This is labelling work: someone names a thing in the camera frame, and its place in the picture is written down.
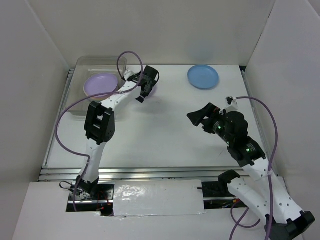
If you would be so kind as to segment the purple plate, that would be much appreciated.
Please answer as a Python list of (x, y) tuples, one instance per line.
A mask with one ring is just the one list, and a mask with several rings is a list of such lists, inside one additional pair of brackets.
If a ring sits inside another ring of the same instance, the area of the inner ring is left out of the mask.
[(107, 98), (118, 89), (118, 79), (112, 73), (98, 73), (89, 77), (83, 86), (86, 96), (92, 98)]
[(149, 89), (149, 90), (145, 90), (143, 87), (141, 88), (141, 91), (140, 91), (140, 96), (142, 96), (145, 99), (149, 98), (149, 97), (152, 97), (156, 90), (157, 90), (157, 85), (155, 85), (152, 89)]

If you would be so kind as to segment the blue plate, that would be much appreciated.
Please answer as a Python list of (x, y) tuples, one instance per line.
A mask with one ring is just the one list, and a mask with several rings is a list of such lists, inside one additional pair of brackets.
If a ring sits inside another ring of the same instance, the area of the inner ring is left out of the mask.
[(208, 65), (194, 65), (187, 72), (189, 83), (200, 90), (210, 90), (215, 88), (220, 77), (218, 72)]

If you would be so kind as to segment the cream plate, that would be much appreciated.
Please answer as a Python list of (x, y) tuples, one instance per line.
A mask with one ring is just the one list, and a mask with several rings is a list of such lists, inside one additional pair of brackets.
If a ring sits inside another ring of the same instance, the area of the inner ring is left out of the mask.
[(89, 101), (95, 101), (95, 102), (102, 102), (102, 101), (104, 101), (104, 100), (106, 100), (108, 98), (109, 98), (108, 95), (106, 95), (106, 96), (95, 96), (95, 97), (90, 97), (88, 100)]

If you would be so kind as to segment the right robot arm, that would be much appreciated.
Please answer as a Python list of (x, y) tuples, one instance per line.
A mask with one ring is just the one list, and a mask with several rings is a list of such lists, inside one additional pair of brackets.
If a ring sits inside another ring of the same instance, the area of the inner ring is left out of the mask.
[(237, 106), (225, 109), (208, 103), (190, 112), (187, 117), (194, 126), (202, 125), (209, 134), (218, 135), (226, 144), (231, 157), (254, 181), (259, 191), (247, 185), (234, 170), (218, 177), (218, 191), (223, 196), (232, 194), (242, 201), (264, 225), (270, 240), (293, 240), (314, 222), (310, 211), (304, 211), (269, 169), (269, 160), (260, 145), (248, 135), (248, 122)]

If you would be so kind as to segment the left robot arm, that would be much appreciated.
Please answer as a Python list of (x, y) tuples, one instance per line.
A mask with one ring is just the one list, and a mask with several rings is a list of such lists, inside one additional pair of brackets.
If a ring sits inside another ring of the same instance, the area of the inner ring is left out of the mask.
[(73, 187), (75, 197), (82, 196), (88, 200), (97, 197), (100, 163), (107, 142), (115, 134), (117, 114), (134, 100), (143, 103), (158, 83), (160, 73), (147, 65), (142, 72), (127, 70), (124, 79), (119, 94), (113, 94), (102, 102), (93, 101), (88, 107), (84, 130), (87, 138), (85, 154), (89, 160), (76, 178)]

